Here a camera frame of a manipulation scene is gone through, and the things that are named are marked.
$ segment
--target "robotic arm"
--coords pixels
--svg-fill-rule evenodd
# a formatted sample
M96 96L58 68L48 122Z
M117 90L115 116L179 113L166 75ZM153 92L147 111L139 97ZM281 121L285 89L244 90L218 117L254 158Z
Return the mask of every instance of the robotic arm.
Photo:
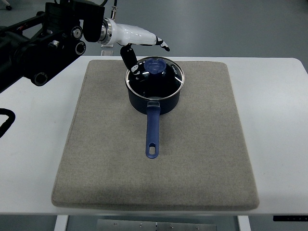
M106 2L97 5L86 0L60 0L58 4L55 0L46 3L45 12L38 12L33 18L0 27L0 93L21 77L37 86L50 81L83 55L86 44L80 40L82 35L88 42L122 45L123 61L135 74L137 58L131 44L159 45L169 51L167 44L153 33L104 18ZM33 37L23 36L24 30L38 24L42 24L42 29Z

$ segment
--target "gray floor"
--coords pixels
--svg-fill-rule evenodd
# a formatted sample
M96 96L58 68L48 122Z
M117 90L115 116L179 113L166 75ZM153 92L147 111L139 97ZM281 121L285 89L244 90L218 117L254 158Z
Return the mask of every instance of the gray floor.
M53 2L8 1L13 10L5 10L0 2L0 26L33 17L44 10L45 2ZM109 0L106 5L107 17L112 3ZM116 21L155 33L171 49L166 52L159 47L133 46L138 56L292 57L308 71L307 0L119 0ZM36 30L28 30L25 35L31 36ZM119 56L120 48L115 45L112 49L114 56ZM101 51L98 43L87 43L85 55L101 55ZM95 218L72 217L69 225L81 222L86 226L87 219ZM305 222L273 222L272 216L250 220L252 231L308 230ZM50 226L42 228L42 222L53 224L54 217L0 216L0 231L52 230Z

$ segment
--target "glass lid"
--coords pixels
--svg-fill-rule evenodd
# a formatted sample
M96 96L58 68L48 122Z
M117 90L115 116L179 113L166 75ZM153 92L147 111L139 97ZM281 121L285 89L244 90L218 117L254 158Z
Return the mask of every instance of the glass lid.
M172 60L147 57L138 61L140 73L126 73L126 84L136 95L146 99L168 98L178 93L184 83L182 69Z

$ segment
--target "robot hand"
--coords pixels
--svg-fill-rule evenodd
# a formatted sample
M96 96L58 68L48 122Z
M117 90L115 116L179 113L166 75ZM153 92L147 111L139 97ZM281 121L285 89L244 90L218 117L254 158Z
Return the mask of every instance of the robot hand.
M170 51L168 45L155 34L137 26L116 24L113 19L104 18L101 37L98 41L104 46L112 46L115 43L123 46L121 56L127 69L133 74L139 73L137 58L132 44L151 46L159 45L166 51Z
M155 34L137 26L116 24L113 19L109 18L104 18L99 43L104 46L115 43L121 46L128 44L159 45L166 51L170 51L168 45Z

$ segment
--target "pot rim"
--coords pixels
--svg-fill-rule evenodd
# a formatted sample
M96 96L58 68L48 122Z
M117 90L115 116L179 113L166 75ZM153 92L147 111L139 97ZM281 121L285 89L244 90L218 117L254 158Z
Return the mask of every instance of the pot rim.
M164 97L164 98L153 99L153 98L144 97L144 96L139 95L138 93L136 93L136 92L131 88L131 86L129 85L128 75L129 75L129 73L130 73L130 70L127 70L127 72L126 72L126 74L125 74L125 83L126 83L127 88L128 88L132 93L134 93L135 95L137 95L138 97L143 98L143 99L145 99L145 100L152 100L152 101L153 101L153 100L155 100L155 101L165 100L165 99L171 98L172 96L174 96L174 95L176 95L177 93L179 93L179 91L181 90L181 88L183 87L183 84L184 84L184 72L183 72L182 68L180 68L180 66L179 66L176 62L174 62L173 60L170 60L170 59L167 59L167 58L161 57L161 56L150 56L150 57L145 57L145 58L142 58L142 59L138 60L137 63L140 63L140 62L142 62L142 61L145 61L145 60L147 60L147 59L149 59L149 58L159 58L159 59L168 60L168 61L172 62L172 63L174 64L174 66L176 66L176 67L179 69L179 71L180 71L180 73L181 73L181 75L182 75L182 82L181 82L181 85L180 85L179 89L177 89L177 91L176 91L175 93L173 93L173 94L171 94L171 95L169 95L169 96L167 96L167 97Z

